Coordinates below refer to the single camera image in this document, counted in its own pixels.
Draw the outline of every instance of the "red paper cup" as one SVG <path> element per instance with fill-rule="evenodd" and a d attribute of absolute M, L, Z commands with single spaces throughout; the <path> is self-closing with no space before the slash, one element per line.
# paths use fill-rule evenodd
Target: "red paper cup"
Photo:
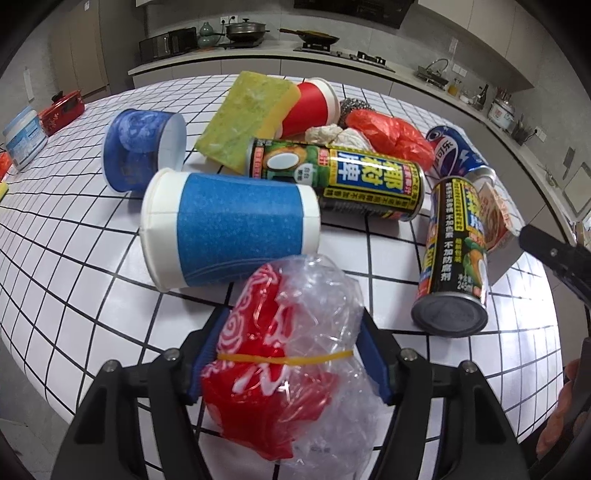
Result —
<path fill-rule="evenodd" d="M 340 117 L 340 102 L 324 79 L 307 79 L 298 85 L 301 97 L 283 120 L 276 138 L 304 133 L 310 127 L 335 124 Z"/>

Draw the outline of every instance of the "kitchen cabinet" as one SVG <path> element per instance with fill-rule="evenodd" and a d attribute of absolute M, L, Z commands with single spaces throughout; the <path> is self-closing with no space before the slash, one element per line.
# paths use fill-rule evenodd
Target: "kitchen cabinet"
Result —
<path fill-rule="evenodd" d="M 167 80 L 172 79 L 173 69 L 172 67 L 168 67 L 134 75 L 134 86 L 135 88 L 140 88 L 145 87 L 146 85 L 152 85 L 153 83 L 166 82 Z"/>
<path fill-rule="evenodd" d="M 279 75 L 281 72 L 280 59 L 224 59 L 222 60 L 222 74 L 232 75 L 244 70 L 263 73 L 265 75 Z"/>
<path fill-rule="evenodd" d="M 474 0 L 468 31 L 505 57 L 516 5 L 514 0 Z"/>
<path fill-rule="evenodd" d="M 132 89 L 127 72 L 140 64 L 144 38 L 144 14 L 133 0 L 83 0 L 50 34 L 58 89 L 80 90 L 85 99 Z"/>
<path fill-rule="evenodd" d="M 329 82 L 345 83 L 389 95 L 392 80 L 335 65 L 310 61 L 281 60 L 281 75 L 288 77 L 321 77 Z"/>
<path fill-rule="evenodd" d="M 538 79 L 546 30 L 517 4 L 506 59 L 532 84 Z"/>
<path fill-rule="evenodd" d="M 467 29 L 474 0 L 418 0 L 418 4 Z"/>
<path fill-rule="evenodd" d="M 221 75 L 222 61 L 208 60 L 185 63 L 184 65 L 173 66 L 173 79 L 184 79 L 188 77 L 199 77 L 202 75 Z"/>

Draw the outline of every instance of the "can lid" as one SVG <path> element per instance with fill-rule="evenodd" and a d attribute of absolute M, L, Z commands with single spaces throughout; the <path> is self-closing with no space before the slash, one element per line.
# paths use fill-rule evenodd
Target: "can lid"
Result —
<path fill-rule="evenodd" d="M 418 299 L 411 310 L 414 323 L 427 333 L 460 338 L 480 332 L 488 323 L 486 309 L 461 293 L 436 293 Z"/>
<path fill-rule="evenodd" d="M 25 116 L 27 116 L 29 113 L 34 112 L 35 110 L 33 110 L 33 108 L 31 107 L 31 105 L 28 105 L 25 107 L 25 109 L 19 113 L 8 125 L 7 127 L 3 130 L 2 135 L 4 137 L 6 137 L 6 134 L 8 132 L 10 132 L 11 129 L 13 129 L 13 127 L 19 123 L 23 118 L 25 118 Z"/>

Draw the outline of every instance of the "rice cooker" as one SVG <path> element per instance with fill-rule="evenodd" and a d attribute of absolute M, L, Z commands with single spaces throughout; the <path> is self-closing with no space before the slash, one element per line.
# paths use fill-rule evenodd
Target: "rice cooker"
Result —
<path fill-rule="evenodd" d="M 495 98 L 491 109 L 488 112 L 488 118 L 503 130 L 509 130 L 515 117 L 515 108 L 509 102 Z"/>

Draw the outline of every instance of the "blue patterned cup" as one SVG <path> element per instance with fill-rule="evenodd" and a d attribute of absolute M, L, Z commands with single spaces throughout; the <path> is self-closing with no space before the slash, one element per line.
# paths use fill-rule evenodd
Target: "blue patterned cup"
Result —
<path fill-rule="evenodd" d="M 169 291 L 316 253 L 320 209 L 307 185 L 166 168 L 146 190 L 139 235 L 152 281 Z"/>
<path fill-rule="evenodd" d="M 187 126 L 179 113 L 128 109 L 103 143 L 103 176 L 114 191 L 143 192 L 161 168 L 183 168 Z"/>

